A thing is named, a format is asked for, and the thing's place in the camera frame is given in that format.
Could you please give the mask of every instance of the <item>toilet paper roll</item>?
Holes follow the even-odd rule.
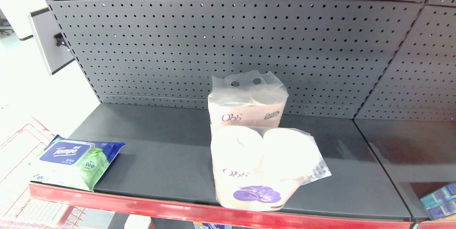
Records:
[[[253,105],[282,104],[288,98],[283,85],[256,85],[249,92]]]
[[[313,137],[296,130],[267,130],[263,143],[265,154],[261,161],[261,174],[265,180],[309,177],[322,160]]]
[[[212,92],[207,97],[209,103],[225,107],[243,107],[249,106],[250,94],[236,88],[228,88]]]
[[[258,182],[263,139],[244,126],[225,126],[213,131],[211,141],[212,169],[217,200],[227,208],[252,210],[258,203],[236,199],[233,194],[242,187]]]
[[[212,132],[212,163],[222,169],[248,171],[259,166],[262,158],[261,135],[248,127],[230,125]]]

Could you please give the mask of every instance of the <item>wet wipes package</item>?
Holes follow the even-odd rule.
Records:
[[[93,192],[125,143],[65,139],[57,135],[31,162],[32,181]]]

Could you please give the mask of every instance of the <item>white floor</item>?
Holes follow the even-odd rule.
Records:
[[[8,125],[24,115],[68,137],[98,104],[76,62],[50,76],[34,38],[0,35],[0,143],[11,135]],[[113,216],[91,209],[85,213],[80,228],[106,229]]]

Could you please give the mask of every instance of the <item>plastic packaging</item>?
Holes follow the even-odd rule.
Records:
[[[57,135],[29,163],[32,181],[72,187],[93,192],[93,187],[108,169],[125,143],[69,140]]]
[[[221,127],[213,131],[211,154],[225,208],[279,210],[300,185],[331,175],[314,138],[297,129]]]
[[[278,127],[288,93],[272,72],[212,76],[207,97],[211,130],[225,125]]]
[[[155,229],[155,224],[151,217],[130,214],[125,221],[124,229]]]

